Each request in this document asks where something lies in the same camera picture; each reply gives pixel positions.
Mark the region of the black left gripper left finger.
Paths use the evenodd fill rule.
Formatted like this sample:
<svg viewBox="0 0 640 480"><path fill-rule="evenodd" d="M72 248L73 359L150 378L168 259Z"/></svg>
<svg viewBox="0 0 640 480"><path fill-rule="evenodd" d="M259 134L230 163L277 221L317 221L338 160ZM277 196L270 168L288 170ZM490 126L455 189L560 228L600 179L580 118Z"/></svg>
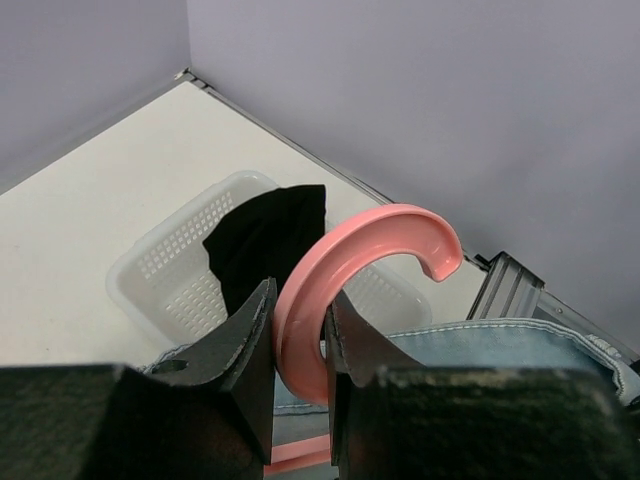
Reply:
<svg viewBox="0 0 640 480"><path fill-rule="evenodd" d="M260 479L271 459L265 280L220 327L149 372L128 365L4 368L5 479Z"/></svg>

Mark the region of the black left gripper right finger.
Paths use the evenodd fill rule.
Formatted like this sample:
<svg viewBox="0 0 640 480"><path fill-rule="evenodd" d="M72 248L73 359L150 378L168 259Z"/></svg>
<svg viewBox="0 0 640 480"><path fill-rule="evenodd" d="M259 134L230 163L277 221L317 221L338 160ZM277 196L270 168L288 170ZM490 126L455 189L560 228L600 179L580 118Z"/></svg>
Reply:
<svg viewBox="0 0 640 480"><path fill-rule="evenodd" d="M635 401L623 405L601 376L421 365L433 385L421 417L433 479L634 477Z"/></svg>

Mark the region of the pink plastic hanger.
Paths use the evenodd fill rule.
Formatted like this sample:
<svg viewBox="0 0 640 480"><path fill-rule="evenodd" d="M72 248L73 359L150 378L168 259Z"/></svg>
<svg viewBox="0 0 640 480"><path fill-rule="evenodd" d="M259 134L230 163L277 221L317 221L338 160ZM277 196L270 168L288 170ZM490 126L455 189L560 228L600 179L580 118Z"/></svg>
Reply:
<svg viewBox="0 0 640 480"><path fill-rule="evenodd" d="M326 435L277 446L268 478L323 464L342 479L433 479L422 415L433 396L427 370L356 312L344 286L383 258L414 256L443 281L464 255L440 216L408 204L359 213L303 256L275 308L278 373L298 398L329 410Z"/></svg>

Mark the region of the light blue denim shirt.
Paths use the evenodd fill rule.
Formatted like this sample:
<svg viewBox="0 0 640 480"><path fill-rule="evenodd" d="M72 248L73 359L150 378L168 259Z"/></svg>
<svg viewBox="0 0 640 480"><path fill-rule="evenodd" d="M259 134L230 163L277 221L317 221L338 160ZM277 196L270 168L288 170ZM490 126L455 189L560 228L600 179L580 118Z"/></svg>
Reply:
<svg viewBox="0 0 640 480"><path fill-rule="evenodd" d="M436 325L422 330L385 335L364 318L345 319L344 326L363 326L365 332L398 348L430 367L496 367L577 369L595 373L613 385L623 405L639 397L639 375L624 363L604 339L540 319L500 318ZM326 412L326 407L291 394L274 373L267 342L255 345L265 323L239 327L222 325L200 341L165 352L144 368L151 378L166 380L166 367L191 374L195 387L215 387L243 413L272 415Z"/></svg>

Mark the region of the black skirt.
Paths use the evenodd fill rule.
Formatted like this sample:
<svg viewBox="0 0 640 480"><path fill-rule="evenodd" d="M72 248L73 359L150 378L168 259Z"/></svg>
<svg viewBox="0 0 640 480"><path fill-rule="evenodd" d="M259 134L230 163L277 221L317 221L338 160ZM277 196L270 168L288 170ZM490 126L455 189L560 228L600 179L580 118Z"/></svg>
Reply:
<svg viewBox="0 0 640 480"><path fill-rule="evenodd" d="M326 187L277 188L226 214L203 241L209 270L234 315L267 278L282 289L307 251L325 234Z"/></svg>

